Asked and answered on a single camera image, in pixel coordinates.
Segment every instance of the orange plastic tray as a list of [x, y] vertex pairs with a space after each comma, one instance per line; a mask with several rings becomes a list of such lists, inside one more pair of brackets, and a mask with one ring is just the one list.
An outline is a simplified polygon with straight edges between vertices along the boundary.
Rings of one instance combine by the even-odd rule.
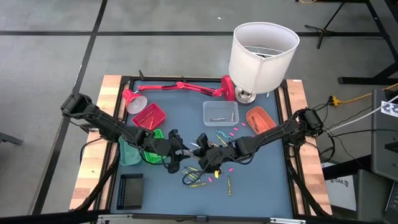
[[260, 106], [257, 106], [246, 113], [246, 121], [256, 134], [263, 133], [264, 131], [268, 131], [271, 128], [276, 127], [272, 118]]

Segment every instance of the concrete floor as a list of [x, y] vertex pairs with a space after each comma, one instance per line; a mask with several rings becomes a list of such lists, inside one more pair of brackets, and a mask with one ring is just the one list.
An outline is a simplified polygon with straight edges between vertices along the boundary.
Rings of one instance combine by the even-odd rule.
[[[398, 49], [398, 25], [384, 1], [373, 0]], [[0, 0], [0, 30], [92, 30], [100, 0]], [[297, 32], [304, 24], [323, 26], [338, 3], [297, 4], [293, 0], [113, 0], [100, 27], [109, 30], [231, 31], [251, 21], [275, 22]], [[346, 4], [330, 30], [377, 31], [363, 4]], [[0, 36], [0, 131], [24, 139], [22, 146], [0, 144], [0, 217], [25, 215], [56, 135], [59, 107], [76, 79], [89, 37]], [[231, 37], [97, 37], [81, 86], [96, 101], [103, 75], [228, 74]], [[302, 37], [286, 78], [302, 79], [309, 106], [328, 96], [345, 100], [381, 86], [339, 85], [339, 76], [372, 77], [393, 62], [382, 39]], [[329, 108], [326, 125], [370, 105], [370, 98]], [[370, 128], [370, 118], [342, 131]], [[370, 134], [343, 136], [354, 157], [370, 153]], [[68, 210], [86, 134], [70, 126], [43, 212]], [[330, 146], [321, 136], [319, 148]], [[337, 143], [335, 161], [350, 158]]]

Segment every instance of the white lampshade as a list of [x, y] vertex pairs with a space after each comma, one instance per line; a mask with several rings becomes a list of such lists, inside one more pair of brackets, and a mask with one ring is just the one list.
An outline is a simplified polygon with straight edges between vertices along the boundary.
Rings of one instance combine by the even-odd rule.
[[276, 89], [300, 43], [292, 30], [269, 22], [250, 22], [234, 30], [229, 75], [248, 93]]

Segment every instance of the wooden table edge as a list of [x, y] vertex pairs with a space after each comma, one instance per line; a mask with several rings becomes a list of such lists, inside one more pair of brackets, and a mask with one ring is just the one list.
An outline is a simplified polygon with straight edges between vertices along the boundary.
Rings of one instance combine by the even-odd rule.
[[[99, 91], [97, 105], [113, 116], [116, 107], [116, 100], [118, 98], [119, 87], [121, 85], [122, 76], [121, 75], [105, 75], [103, 78], [102, 86]], [[307, 107], [307, 100], [305, 98], [304, 87], [301, 80], [286, 80], [287, 88], [289, 92], [289, 99], [292, 111], [296, 111], [301, 108]], [[287, 109], [285, 106], [284, 95], [281, 88], [278, 89], [280, 95], [280, 102], [282, 106], [282, 114], [284, 120], [287, 119]], [[122, 99], [118, 118], [122, 118], [125, 109], [125, 101]], [[87, 141], [91, 141], [98, 138], [99, 134], [97, 132], [90, 133], [88, 135]], [[313, 138], [307, 138], [310, 143], [316, 144]], [[113, 144], [111, 148], [111, 158], [112, 161], [114, 152], [116, 150], [117, 144]], [[76, 208], [84, 201], [84, 199], [90, 194], [95, 185], [100, 179], [100, 172], [104, 160], [106, 149], [106, 141], [98, 141], [96, 144], [92, 144], [86, 147], [83, 160], [80, 165], [79, 173], [76, 179], [75, 188], [73, 190], [72, 199], [70, 202], [70, 209]], [[331, 214], [331, 207], [328, 198], [328, 193], [326, 189], [326, 183], [323, 178], [322, 167], [318, 157], [318, 151], [311, 145], [305, 144], [301, 147], [300, 157], [302, 158], [302, 169], [305, 176], [306, 186], [308, 187], [311, 194], [314, 196], [315, 200], [322, 206], [322, 208]], [[99, 208], [105, 208], [105, 201], [108, 196], [109, 180], [105, 185]], [[295, 185], [295, 194], [297, 198], [298, 212], [299, 214], [304, 214], [303, 203], [301, 198], [301, 193]]]

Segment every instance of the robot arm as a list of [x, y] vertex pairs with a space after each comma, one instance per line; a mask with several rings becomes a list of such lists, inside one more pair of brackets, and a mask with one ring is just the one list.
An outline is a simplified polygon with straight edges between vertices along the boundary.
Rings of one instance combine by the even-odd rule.
[[72, 94], [61, 106], [61, 110], [62, 114], [67, 118], [86, 120], [98, 128], [100, 135], [109, 142], [117, 142], [119, 137], [122, 136], [130, 145], [139, 149], [141, 157], [143, 151], [156, 153], [160, 156], [169, 156], [171, 161], [166, 166], [171, 174], [179, 170], [181, 160], [188, 158], [188, 156], [176, 154], [176, 151], [188, 149], [184, 146], [177, 130], [174, 129], [169, 132], [169, 139], [154, 138], [152, 131], [135, 126], [127, 126], [100, 110], [91, 102], [89, 96]]
[[[100, 135], [110, 142], [117, 142], [122, 136], [130, 145], [142, 151], [156, 153], [171, 158], [168, 172], [173, 174], [179, 170], [179, 162], [188, 158], [177, 151], [188, 149], [176, 129], [169, 132], [169, 139], [155, 139], [153, 132], [144, 128], [127, 126], [114, 117], [100, 110], [86, 95], [70, 95], [61, 106], [64, 116], [84, 119], [99, 129]], [[226, 147], [210, 147], [206, 134], [197, 139], [200, 146], [194, 155], [200, 157], [199, 165], [205, 172], [214, 172], [224, 162], [242, 162], [253, 157], [261, 146], [280, 138], [286, 138], [289, 143], [300, 146], [305, 135], [318, 136], [322, 131], [322, 122], [314, 110], [302, 109], [281, 125], [278, 125], [257, 136], [241, 137], [230, 141]]]
[[201, 134], [197, 139], [201, 148], [193, 153], [201, 158], [199, 165], [205, 172], [214, 172], [219, 170], [224, 162], [243, 163], [251, 159], [261, 146], [281, 138], [285, 138], [291, 145], [301, 146], [306, 135], [318, 136], [323, 132], [322, 127], [322, 122], [314, 110], [298, 110], [283, 124], [254, 137], [246, 136], [230, 141], [226, 147], [208, 147], [206, 135]]

